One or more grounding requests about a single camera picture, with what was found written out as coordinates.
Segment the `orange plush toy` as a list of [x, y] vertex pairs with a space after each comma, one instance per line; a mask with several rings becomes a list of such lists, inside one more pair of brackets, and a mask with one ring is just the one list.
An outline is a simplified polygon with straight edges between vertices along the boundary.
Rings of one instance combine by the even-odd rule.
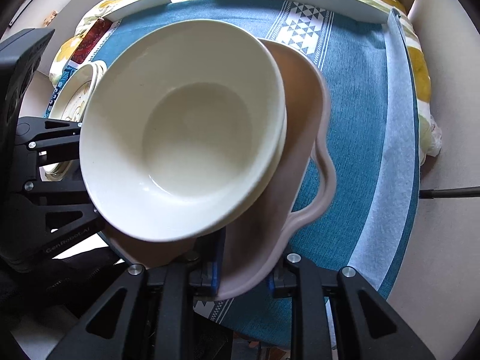
[[46, 28], [48, 27], [52, 21], [55, 19], [55, 17], [58, 15], [58, 11], [57, 10], [52, 10], [46, 18], [44, 18], [43, 20], [43, 23], [42, 23], [42, 27]]

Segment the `cream round bowl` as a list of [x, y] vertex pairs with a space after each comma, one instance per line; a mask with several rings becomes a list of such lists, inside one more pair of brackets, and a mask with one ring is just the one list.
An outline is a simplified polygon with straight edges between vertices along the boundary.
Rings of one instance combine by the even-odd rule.
[[169, 24], [109, 67], [80, 130], [80, 169], [101, 216], [127, 236], [214, 232], [267, 170], [286, 100], [266, 46], [221, 21]]
[[241, 202], [241, 204], [233, 210], [231, 214], [228, 214], [224, 219], [222, 219], [219, 224], [216, 225], [214, 231], [220, 230], [224, 228], [224, 226], [233, 222], [236, 218], [241, 216], [245, 211], [251, 207], [256, 200], [260, 197], [260, 195], [264, 192], [267, 188], [270, 180], [273, 177], [274, 172], [276, 171], [278, 164], [281, 160], [281, 155], [284, 149], [284, 145], [287, 138], [287, 108], [284, 107], [284, 119], [280, 137], [278, 139], [278, 143], [276, 149], [274, 151], [274, 155], [268, 165], [267, 170], [265, 171], [264, 175], [260, 178], [260, 180], [256, 183], [255, 187], [252, 189], [250, 194]]

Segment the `blue patterned tablecloth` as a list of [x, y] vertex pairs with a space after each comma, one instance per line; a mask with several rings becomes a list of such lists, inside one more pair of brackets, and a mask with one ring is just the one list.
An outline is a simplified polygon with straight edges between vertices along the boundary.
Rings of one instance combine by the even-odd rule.
[[366, 24], [287, 0], [192, 0], [128, 16], [94, 48], [112, 63], [149, 32], [188, 19], [222, 20], [307, 56], [331, 95], [327, 144], [337, 175], [329, 210], [291, 239], [320, 267], [359, 270], [389, 296], [418, 203], [418, 112], [398, 16]]

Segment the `pink square bowl with handles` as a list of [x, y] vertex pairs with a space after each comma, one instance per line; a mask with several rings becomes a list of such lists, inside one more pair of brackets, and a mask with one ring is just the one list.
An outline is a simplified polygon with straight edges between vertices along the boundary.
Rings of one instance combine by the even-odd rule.
[[[323, 75], [302, 53], [264, 40], [280, 69], [286, 93], [286, 142], [280, 163], [255, 203], [226, 227], [217, 301], [256, 287], [274, 268], [289, 239], [326, 212], [336, 189], [335, 166], [326, 145], [330, 96]], [[320, 183], [312, 202], [293, 206], [309, 162]]]

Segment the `black curved stand pole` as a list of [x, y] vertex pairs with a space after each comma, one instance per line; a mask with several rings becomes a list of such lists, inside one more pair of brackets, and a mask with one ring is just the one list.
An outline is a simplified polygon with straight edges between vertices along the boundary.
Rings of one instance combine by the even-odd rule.
[[480, 197], [480, 187], [473, 186], [456, 189], [422, 189], [419, 192], [420, 199], [439, 199], [439, 198], [469, 198]]

